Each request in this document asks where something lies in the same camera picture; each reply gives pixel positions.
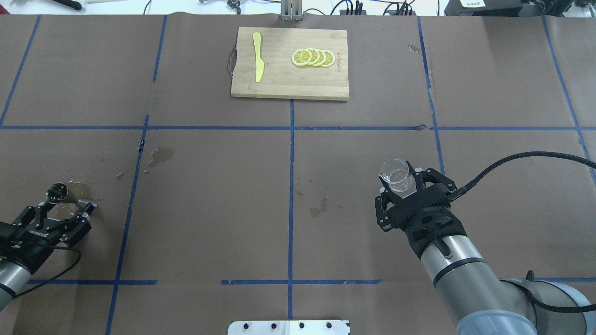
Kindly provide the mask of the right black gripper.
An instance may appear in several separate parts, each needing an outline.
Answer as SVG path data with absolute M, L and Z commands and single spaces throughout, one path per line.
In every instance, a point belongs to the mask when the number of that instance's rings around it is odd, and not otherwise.
M 385 187 L 379 189 L 374 200 L 377 225 L 383 232 L 392 229 L 404 232 L 419 259 L 431 245 L 445 259 L 450 259 L 454 253 L 444 239 L 467 234 L 460 219 L 450 210 L 448 193 L 456 190 L 456 184 L 431 167 L 409 165 L 409 172 L 414 180 L 414 191 L 409 196 L 402 198 Z

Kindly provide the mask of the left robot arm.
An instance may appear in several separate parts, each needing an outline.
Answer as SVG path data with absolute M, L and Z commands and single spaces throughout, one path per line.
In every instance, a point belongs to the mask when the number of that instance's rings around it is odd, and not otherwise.
M 54 203 L 48 201 L 37 206 L 28 206 L 13 222 L 1 223 L 1 309 L 18 297 L 57 280 L 80 262 L 82 252 L 75 246 L 91 230 L 90 216 L 97 205 L 83 203 L 79 214 L 62 220 L 47 216 L 54 206 Z M 23 291 L 30 278 L 56 250 L 75 253 L 75 261 L 59 274 Z

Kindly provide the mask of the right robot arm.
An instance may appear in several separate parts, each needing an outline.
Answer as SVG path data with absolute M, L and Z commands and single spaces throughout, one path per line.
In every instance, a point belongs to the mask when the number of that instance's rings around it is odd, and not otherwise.
M 595 306 L 579 290 L 540 280 L 500 279 L 451 211 L 462 190 L 408 161 L 379 170 L 375 215 L 398 229 L 422 264 L 459 335 L 593 335 Z

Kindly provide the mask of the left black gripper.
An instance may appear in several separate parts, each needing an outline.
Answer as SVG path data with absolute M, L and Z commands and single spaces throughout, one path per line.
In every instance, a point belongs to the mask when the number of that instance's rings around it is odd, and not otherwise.
M 53 204 L 46 201 L 24 208 L 12 223 L 0 223 L 0 257 L 34 275 L 51 256 L 53 246 L 61 241 L 72 248 L 91 231 L 90 216 L 95 203 L 87 203 L 79 214 L 61 221 L 47 219 L 52 209 Z

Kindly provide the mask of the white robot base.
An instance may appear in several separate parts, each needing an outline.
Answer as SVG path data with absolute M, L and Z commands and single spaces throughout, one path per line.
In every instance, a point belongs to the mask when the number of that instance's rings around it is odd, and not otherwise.
M 230 323 L 228 335 L 350 335 L 344 320 L 266 320 Z

